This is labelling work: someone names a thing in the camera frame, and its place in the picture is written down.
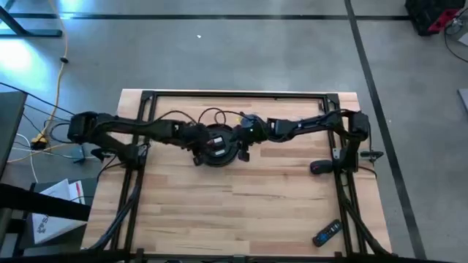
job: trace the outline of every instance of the black stand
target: black stand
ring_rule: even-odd
[[[24,29],[3,7],[0,7],[0,20],[11,29],[0,30],[0,37],[61,37],[62,31],[56,29]]]

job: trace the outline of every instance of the black tape line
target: black tape line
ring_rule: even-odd
[[[344,0],[344,4],[346,5],[346,11],[348,12],[348,17],[350,20],[352,35],[354,36],[359,59],[361,60],[361,66],[363,67],[364,77],[366,78],[367,87],[369,89],[369,95],[371,96],[372,105],[374,106],[375,115],[377,117],[377,123],[379,124],[383,144],[387,152],[388,162],[390,163],[390,169],[395,181],[396,191],[400,199],[401,208],[403,210],[404,220],[410,235],[409,239],[411,241],[412,249],[417,259],[426,259],[426,252],[424,251],[423,241],[421,240],[419,228],[416,224],[415,214],[413,213],[411,207],[410,196],[408,195],[407,188],[404,185],[403,175],[401,173],[398,159],[396,158],[396,152],[392,143],[390,131],[388,130],[382,104],[380,103],[374,78],[372,77],[371,67],[369,66],[369,61],[367,60],[366,51],[364,50],[361,33],[359,32],[358,28],[358,22],[355,18],[354,11],[352,10],[351,0]]]
[[[10,13],[14,18],[56,19],[55,14]],[[62,12],[66,19],[78,20],[348,20],[347,15],[119,15]],[[358,15],[357,20],[409,20],[404,15]]]

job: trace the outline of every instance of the remote control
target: remote control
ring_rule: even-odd
[[[341,230],[341,222],[338,219],[333,220],[329,225],[322,229],[312,238],[312,242],[318,248],[329,241],[336,233]]]

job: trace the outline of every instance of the wooden table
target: wooden table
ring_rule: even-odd
[[[123,90],[117,114],[136,118],[142,90]],[[341,108],[359,110],[355,93],[339,93]],[[255,113],[261,118],[307,118],[321,114],[311,99],[159,97],[156,117],[182,110],[197,119],[207,107]],[[203,123],[213,123],[213,112]],[[173,114],[167,118],[186,120]],[[238,116],[227,115],[234,126]],[[124,142],[131,136],[116,134]],[[327,133],[297,136],[286,143],[264,142],[250,149],[250,162],[223,168],[195,167],[192,154],[153,143],[143,181],[132,250],[149,254],[333,256],[344,252],[342,232],[321,248],[311,238],[340,218],[332,174],[311,176],[309,163],[330,158]],[[360,164],[369,166],[364,161]],[[83,247],[94,244],[114,219],[124,170],[104,172],[99,180]],[[390,241],[373,174],[360,169],[355,187],[361,216],[384,248]],[[357,250],[354,224],[353,248]],[[127,225],[119,240],[123,248]]]

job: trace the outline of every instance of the floor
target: floor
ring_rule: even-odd
[[[61,12],[93,14],[347,14],[343,0],[57,0],[56,4]],[[356,15],[406,15],[403,4],[404,0],[352,0]],[[10,12],[52,10],[46,0],[16,0]],[[26,28],[59,27],[55,20],[18,21]],[[374,148],[384,150],[347,20],[64,22],[70,63],[61,82],[60,105],[73,112],[114,113],[123,88],[352,91],[371,116]],[[419,37],[408,21],[360,20],[358,28],[426,255],[465,261],[468,115],[457,90],[467,88],[468,64],[449,54],[442,35]],[[467,47],[449,44],[468,57]],[[0,81],[52,102],[63,52],[61,39],[0,39]],[[31,98],[27,103],[50,110]],[[29,108],[25,113],[42,126],[46,115]],[[25,119],[19,131],[28,138],[37,134]],[[14,150],[10,158],[23,155]],[[34,164],[39,181],[94,177],[100,167],[97,161],[79,166],[54,156],[35,156]],[[414,256],[388,160],[380,159],[376,170],[393,251]],[[25,188],[33,181],[28,161],[9,165],[2,178]]]

